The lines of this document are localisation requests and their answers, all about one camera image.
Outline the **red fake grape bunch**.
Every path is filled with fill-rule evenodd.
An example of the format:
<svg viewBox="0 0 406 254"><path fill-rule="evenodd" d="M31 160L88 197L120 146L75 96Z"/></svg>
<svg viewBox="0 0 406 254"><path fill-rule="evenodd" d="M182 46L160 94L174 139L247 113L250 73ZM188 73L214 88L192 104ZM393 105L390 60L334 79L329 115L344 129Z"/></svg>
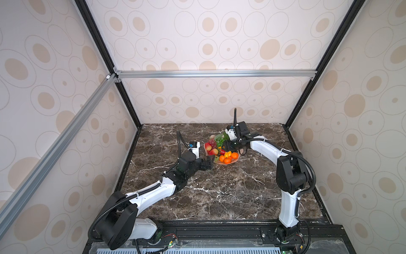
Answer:
<svg viewBox="0 0 406 254"><path fill-rule="evenodd" d="M216 142L215 139L210 139L208 141L208 143L211 145L212 148L217 148L218 147L217 142Z"/></svg>

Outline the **red yellow-tipped fake strawberry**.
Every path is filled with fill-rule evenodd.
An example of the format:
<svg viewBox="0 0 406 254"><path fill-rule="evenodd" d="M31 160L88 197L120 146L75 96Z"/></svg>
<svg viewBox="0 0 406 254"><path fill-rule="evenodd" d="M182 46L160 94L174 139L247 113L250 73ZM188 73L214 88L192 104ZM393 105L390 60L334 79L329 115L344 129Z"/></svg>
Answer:
<svg viewBox="0 0 406 254"><path fill-rule="evenodd" d="M208 143L208 142L204 144L204 147L205 147L205 150L206 150L206 151L211 151L211 150L212 150L212 146L211 146L211 144Z"/></svg>

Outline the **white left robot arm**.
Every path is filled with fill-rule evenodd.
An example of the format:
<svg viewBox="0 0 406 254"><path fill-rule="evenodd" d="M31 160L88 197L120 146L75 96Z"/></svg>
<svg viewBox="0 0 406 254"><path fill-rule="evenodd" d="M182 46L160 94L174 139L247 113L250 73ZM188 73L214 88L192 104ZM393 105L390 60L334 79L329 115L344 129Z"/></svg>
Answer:
<svg viewBox="0 0 406 254"><path fill-rule="evenodd" d="M193 152L185 151L156 183L133 193L113 193L91 224L89 239L104 242L111 250L128 240L155 240L161 235L159 225L138 216L158 201L181 191L196 172L213 169L214 160L214 155L197 158Z"/></svg>

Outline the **green fake grape bunch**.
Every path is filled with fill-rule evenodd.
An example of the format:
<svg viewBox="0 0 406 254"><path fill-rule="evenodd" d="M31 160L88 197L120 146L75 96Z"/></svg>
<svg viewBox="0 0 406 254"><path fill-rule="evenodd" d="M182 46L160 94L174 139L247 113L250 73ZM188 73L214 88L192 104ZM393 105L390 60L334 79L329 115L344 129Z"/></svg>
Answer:
<svg viewBox="0 0 406 254"><path fill-rule="evenodd" d="M217 147L222 147L223 143L229 140L229 135L223 131L220 134L216 135L214 139L216 141Z"/></svg>

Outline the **pink scalloped fruit bowl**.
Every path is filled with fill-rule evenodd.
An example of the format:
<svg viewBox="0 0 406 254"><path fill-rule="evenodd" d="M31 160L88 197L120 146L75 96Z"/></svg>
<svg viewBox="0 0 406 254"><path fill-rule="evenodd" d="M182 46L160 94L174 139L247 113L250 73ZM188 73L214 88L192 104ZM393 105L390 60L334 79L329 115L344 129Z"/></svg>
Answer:
<svg viewBox="0 0 406 254"><path fill-rule="evenodd" d="M215 136L216 136L216 135L211 135L211 136L209 137L208 141L209 141L210 139L214 139ZM219 157L220 157L221 155L224 155L225 152L227 152L227 151L224 151L224 150L223 150L223 146L222 146L222 147L217 147L217 149L218 149L219 153L218 153L217 156L213 155L213 156L215 157L214 162L217 163L217 164L220 164L220 165L229 165L229 164L221 163L221 162L219 161ZM240 158L240 155L241 155L241 152L242 152L242 151L243 151L243 149L241 149L240 151L237 152L237 153L239 154L239 158ZM209 151L206 151L206 150L205 150L205 153L206 153L206 155L209 156ZM228 157L228 158L230 158L230 159L232 160L232 162L231 162L230 164L235 163L235 162L237 162L237 161L239 160L239 158L238 158L237 160L233 160L233 159L231 158L231 156Z"/></svg>

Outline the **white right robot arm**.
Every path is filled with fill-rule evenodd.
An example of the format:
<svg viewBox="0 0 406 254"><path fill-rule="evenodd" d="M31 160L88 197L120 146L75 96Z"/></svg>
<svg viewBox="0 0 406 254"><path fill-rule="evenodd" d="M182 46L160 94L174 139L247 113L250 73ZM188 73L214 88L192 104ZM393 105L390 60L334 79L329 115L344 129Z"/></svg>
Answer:
<svg viewBox="0 0 406 254"><path fill-rule="evenodd" d="M263 136L226 140L222 148L225 151L250 148L276 165L276 182L281 189L281 211L276 235L281 242L295 235L298 232L301 193L310 182L308 167L301 153L283 149Z"/></svg>

